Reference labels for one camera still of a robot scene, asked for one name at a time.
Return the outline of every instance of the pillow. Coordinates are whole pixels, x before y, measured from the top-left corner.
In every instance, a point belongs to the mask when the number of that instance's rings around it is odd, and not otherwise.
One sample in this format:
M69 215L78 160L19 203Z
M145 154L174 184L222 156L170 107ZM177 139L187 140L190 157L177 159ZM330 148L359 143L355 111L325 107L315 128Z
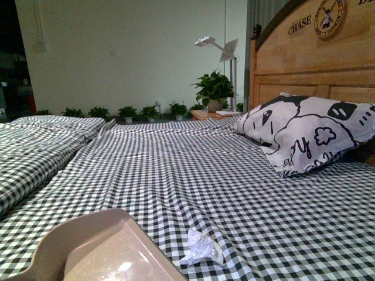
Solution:
M375 105L281 95L233 126L261 145L279 177L306 173L338 160L375 136Z

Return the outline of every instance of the checkered bedsheet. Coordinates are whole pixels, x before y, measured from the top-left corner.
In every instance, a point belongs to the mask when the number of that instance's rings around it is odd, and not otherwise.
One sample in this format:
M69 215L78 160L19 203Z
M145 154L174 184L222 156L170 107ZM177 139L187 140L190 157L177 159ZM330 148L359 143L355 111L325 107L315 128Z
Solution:
M115 126L78 151L0 223L0 273L29 264L49 230L127 210L190 280L373 280L375 168L342 159L280 179L234 119ZM180 265L189 228L224 266Z
M0 124L0 214L95 137L102 118L29 116Z

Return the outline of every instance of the bed post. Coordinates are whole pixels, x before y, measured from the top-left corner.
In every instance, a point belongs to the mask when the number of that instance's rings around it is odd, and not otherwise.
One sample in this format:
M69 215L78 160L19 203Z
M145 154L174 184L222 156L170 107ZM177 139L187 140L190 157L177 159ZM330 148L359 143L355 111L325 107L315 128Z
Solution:
M255 71L257 69L257 51L256 51L256 43L257 39L259 38L260 33L262 32L261 25L254 25L253 27L253 36L251 37L251 49L250 49L250 90L249 90L249 111L254 108L255 105Z

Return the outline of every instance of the wooden headboard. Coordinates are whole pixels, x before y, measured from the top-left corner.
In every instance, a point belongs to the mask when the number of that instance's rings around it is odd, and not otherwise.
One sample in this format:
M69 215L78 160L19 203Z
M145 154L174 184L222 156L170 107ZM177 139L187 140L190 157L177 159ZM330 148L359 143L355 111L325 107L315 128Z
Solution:
M281 92L375 103L375 1L291 0L250 57L250 109ZM355 154L375 165L375 141Z

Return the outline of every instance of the plastic tray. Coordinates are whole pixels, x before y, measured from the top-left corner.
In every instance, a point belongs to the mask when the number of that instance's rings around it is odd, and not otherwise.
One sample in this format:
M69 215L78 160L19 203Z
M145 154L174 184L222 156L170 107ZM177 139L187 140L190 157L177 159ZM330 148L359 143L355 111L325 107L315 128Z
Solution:
M186 280L122 209L67 221L38 244L32 265L7 281Z

